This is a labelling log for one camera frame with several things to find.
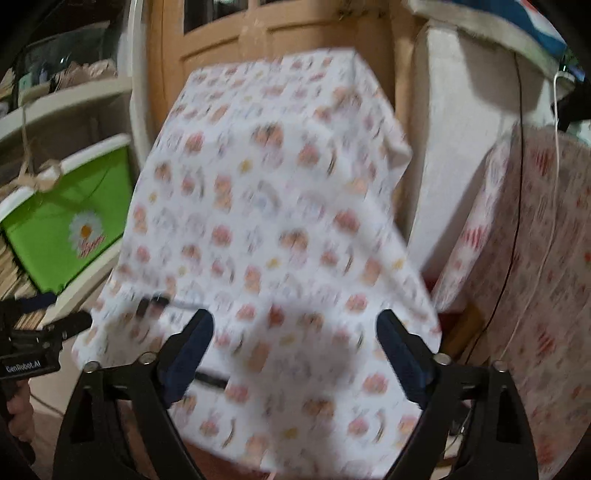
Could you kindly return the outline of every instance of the wooden door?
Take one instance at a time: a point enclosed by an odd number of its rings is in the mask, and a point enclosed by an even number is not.
[[[394,102],[388,0],[154,0],[150,23],[155,131],[193,70],[316,48],[356,48]]]

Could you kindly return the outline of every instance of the blue fabric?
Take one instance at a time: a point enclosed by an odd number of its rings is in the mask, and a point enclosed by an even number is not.
[[[528,33],[537,41],[550,55],[560,60],[566,49],[564,41],[547,35],[536,29],[525,7],[515,0],[439,0],[442,2],[463,5],[483,12],[496,15],[511,22]]]

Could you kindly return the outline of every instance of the shelf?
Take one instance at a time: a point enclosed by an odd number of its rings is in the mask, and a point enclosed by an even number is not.
[[[29,103],[25,107],[27,126],[123,93],[131,93],[131,78],[129,77],[97,80],[59,90]],[[22,107],[0,118],[0,143],[20,134],[21,125]]]

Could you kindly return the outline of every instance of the black cable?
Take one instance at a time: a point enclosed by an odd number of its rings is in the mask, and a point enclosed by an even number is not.
[[[53,413],[55,413],[56,415],[59,415],[61,418],[64,417],[64,413],[60,410],[58,410],[57,408],[49,405],[49,403],[43,401],[42,399],[40,399],[39,397],[37,397],[33,392],[31,392],[31,398],[33,400],[35,400],[37,403],[40,403],[43,407],[45,407],[47,410],[52,411]]]
[[[507,269],[507,275],[505,275],[505,281],[503,282],[503,286],[501,288],[501,293],[499,293],[499,298],[496,300],[495,308],[492,310],[491,318],[486,322],[484,329],[478,334],[474,345],[470,350],[470,353],[466,357],[466,363],[470,360],[470,357],[474,353],[474,349],[478,342],[482,338],[482,335],[488,330],[492,319],[495,318],[495,313],[499,308],[499,304],[501,303],[501,299],[503,298],[503,294],[505,293],[505,289],[507,287],[507,283],[509,282],[509,276],[511,275],[511,269],[513,268],[513,261],[515,259],[515,249],[517,247],[517,236],[519,235],[519,226],[521,224],[521,191],[523,190],[523,159],[525,157],[525,141],[524,141],[524,132],[523,132],[523,85],[521,83],[521,72],[519,71],[519,63],[517,62],[517,53],[513,53],[513,59],[515,61],[515,70],[517,71],[517,82],[519,84],[519,128],[521,130],[521,165],[519,167],[519,203],[517,205],[517,227],[515,228],[515,236],[513,237],[513,247],[511,248],[511,260],[509,261],[509,268]]]

